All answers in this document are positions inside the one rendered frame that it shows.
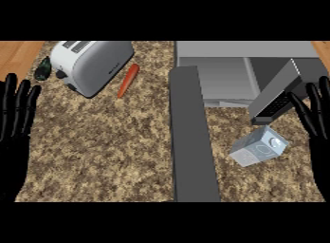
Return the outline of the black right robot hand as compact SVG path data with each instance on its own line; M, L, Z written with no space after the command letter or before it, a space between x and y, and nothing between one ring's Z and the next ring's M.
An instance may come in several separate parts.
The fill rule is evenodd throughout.
M297 118L309 135L314 181L322 199L330 203L330 80L318 78L318 86L306 83L311 106L288 92Z

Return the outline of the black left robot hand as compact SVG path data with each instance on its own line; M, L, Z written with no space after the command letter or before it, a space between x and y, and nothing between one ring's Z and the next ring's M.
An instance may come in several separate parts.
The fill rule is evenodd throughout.
M29 160L30 128L41 87L10 73L0 81L0 203L14 202Z

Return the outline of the pale blue milk carton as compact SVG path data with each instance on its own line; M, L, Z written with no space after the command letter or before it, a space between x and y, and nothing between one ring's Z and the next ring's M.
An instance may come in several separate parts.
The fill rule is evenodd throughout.
M246 167L280 157L287 145L286 139L265 125L234 142L229 157Z

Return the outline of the grey microwave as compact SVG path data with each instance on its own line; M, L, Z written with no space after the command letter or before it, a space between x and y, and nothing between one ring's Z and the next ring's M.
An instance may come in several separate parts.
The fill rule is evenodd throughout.
M176 41L175 65L194 66L209 107L244 107L253 125L290 110L287 94L308 97L306 84L327 75L308 41Z

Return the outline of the dark grey microwave door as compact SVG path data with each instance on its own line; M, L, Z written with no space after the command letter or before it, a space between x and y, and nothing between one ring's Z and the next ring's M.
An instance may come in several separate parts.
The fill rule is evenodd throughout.
M219 202L197 67L169 71L175 202Z

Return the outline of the dark green avocado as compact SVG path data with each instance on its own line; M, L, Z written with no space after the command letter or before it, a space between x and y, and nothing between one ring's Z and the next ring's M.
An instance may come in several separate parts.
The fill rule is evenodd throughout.
M41 60L41 63L39 63L38 68L35 70L33 77L38 81L45 81L49 77L49 73L51 73L51 63L49 63L49 58L45 57Z

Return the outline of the silver toaster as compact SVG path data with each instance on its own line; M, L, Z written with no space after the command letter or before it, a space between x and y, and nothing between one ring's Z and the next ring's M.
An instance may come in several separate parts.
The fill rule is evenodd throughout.
M129 41L60 41L49 52L55 77L85 98L95 96L134 55Z

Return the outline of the orange carrot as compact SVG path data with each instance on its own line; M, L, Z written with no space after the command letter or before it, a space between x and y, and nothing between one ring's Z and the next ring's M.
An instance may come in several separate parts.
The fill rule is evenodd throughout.
M132 64L123 77L123 82L117 92L117 99L123 96L123 93L135 79L138 71L139 71L139 66L137 64Z

